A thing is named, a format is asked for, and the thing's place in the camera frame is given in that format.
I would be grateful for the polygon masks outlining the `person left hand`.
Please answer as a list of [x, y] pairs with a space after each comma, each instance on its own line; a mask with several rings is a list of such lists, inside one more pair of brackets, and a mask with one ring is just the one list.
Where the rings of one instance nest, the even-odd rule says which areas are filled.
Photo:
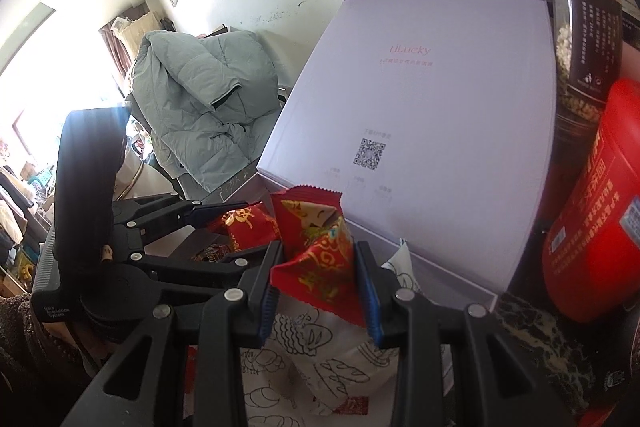
[[92, 329], [79, 323], [44, 323], [43, 327], [50, 335], [66, 341], [74, 348], [85, 348], [95, 359], [105, 359], [116, 349], [115, 343], [99, 337]]

